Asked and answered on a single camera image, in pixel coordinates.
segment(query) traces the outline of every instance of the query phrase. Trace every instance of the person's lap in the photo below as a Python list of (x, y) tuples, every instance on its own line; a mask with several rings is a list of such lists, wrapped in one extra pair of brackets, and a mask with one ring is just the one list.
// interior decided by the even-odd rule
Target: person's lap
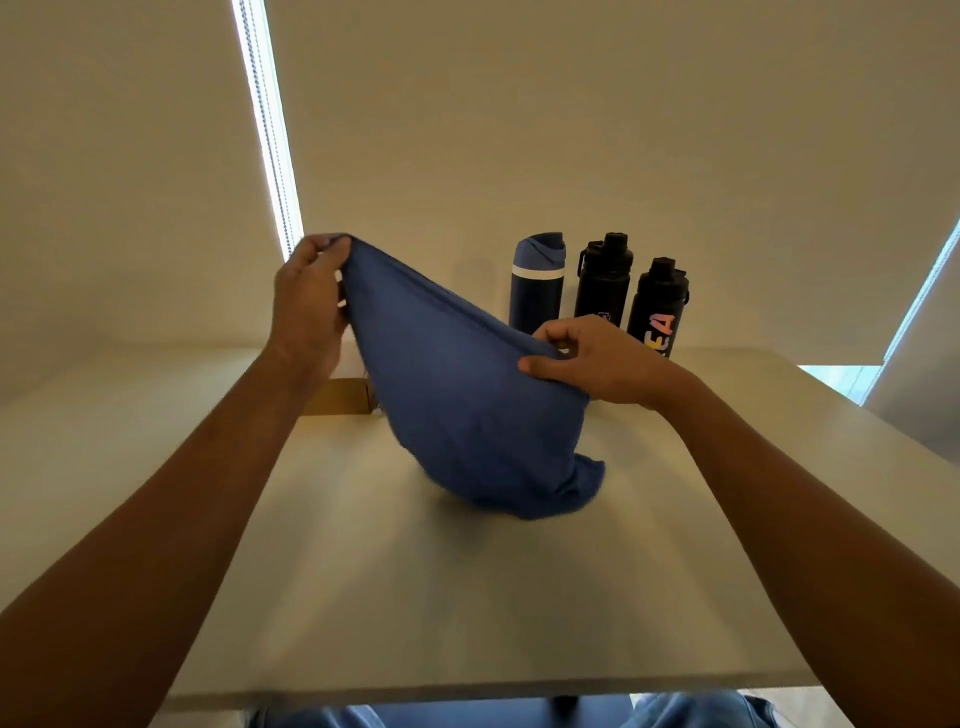
[[(409, 704), (410, 713), (422, 704)], [(404, 719), (405, 712), (383, 711), (386, 719), (371, 706), (348, 708), (307, 708), (279, 714), (258, 711), (248, 728), (416, 728), (416, 721)], [(569, 725), (570, 716), (557, 714), (557, 728)], [(492, 722), (500, 728), (527, 728), (509, 722)], [(656, 692), (644, 695), (620, 728), (776, 728), (773, 706), (761, 698), (736, 691)], [(590, 725), (589, 728), (617, 728), (616, 725)]]

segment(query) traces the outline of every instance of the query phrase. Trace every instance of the wall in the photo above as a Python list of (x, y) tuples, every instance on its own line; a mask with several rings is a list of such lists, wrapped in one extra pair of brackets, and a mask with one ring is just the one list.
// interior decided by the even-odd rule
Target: wall
[(0, 3), (0, 402), (118, 341), (255, 345), (279, 247), (229, 2)]
[(865, 404), (904, 434), (954, 459), (960, 450), (958, 312), (960, 255), (954, 252)]
[(654, 255), (689, 271), (678, 345), (879, 364), (960, 212), (952, 0), (268, 14), (304, 225), (499, 315), (520, 237), (563, 231), (575, 283), (624, 230), (635, 280)]

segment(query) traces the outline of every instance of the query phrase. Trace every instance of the black bottle lid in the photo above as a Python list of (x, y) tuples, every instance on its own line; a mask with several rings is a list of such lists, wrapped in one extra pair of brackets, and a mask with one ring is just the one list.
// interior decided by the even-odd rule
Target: black bottle lid
[(627, 250), (626, 232), (608, 232), (603, 240), (587, 243), (580, 253), (577, 275), (625, 276), (634, 264), (634, 254)]
[(686, 271), (677, 266), (672, 257), (655, 257), (650, 263), (650, 270), (640, 276), (636, 285), (636, 292), (654, 293), (658, 297), (682, 299), (684, 303), (690, 300), (690, 281), (686, 279)]

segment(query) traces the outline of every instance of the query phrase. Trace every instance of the person's left hand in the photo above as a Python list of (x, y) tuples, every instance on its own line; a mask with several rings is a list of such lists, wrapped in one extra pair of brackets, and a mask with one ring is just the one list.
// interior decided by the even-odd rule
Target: person's left hand
[(347, 318), (334, 273), (350, 255), (350, 238), (315, 234), (304, 237), (274, 280), (274, 322), (264, 354), (303, 376), (311, 391), (340, 361), (340, 340)]

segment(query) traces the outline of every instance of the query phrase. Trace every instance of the bright window light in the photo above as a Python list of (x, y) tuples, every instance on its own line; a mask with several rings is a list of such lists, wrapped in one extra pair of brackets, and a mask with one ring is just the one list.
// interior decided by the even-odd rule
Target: bright window light
[(263, 0), (232, 0), (233, 18), (247, 68), (247, 83), (253, 101), (253, 116), (260, 136), (263, 168), (274, 207), (276, 234), (286, 260), (303, 237), (300, 200), (290, 159), (287, 127), (283, 123), (280, 88), (276, 82), (274, 49), (270, 44), (267, 9)]
[(886, 367), (890, 359), (893, 358), (894, 352), (897, 350), (900, 341), (903, 340), (904, 334), (906, 334), (917, 313), (920, 311), (920, 307), (924, 304), (927, 294), (929, 294), (933, 288), (933, 284), (937, 282), (937, 278), (943, 272), (944, 266), (947, 265), (947, 261), (950, 258), (950, 254), (952, 254), (953, 249), (956, 248), (958, 238), (960, 238), (960, 221), (958, 221), (956, 227), (953, 228), (953, 232), (950, 234), (950, 237), (947, 238), (947, 242), (944, 243), (944, 247), (940, 251), (940, 254), (937, 255), (937, 259), (933, 261), (933, 267), (930, 268), (930, 273), (927, 275), (924, 284), (920, 287), (917, 297), (907, 309), (906, 316), (904, 316), (903, 321), (900, 322), (897, 333), (894, 334), (894, 338), (890, 341), (890, 346), (887, 347), (887, 351), (883, 355), (883, 364), (879, 366), (848, 367), (802, 366), (801, 369), (809, 375), (820, 379), (826, 386), (835, 389), (847, 399), (862, 405), (870, 396), (874, 385), (879, 381), (880, 376), (883, 374), (884, 367)]

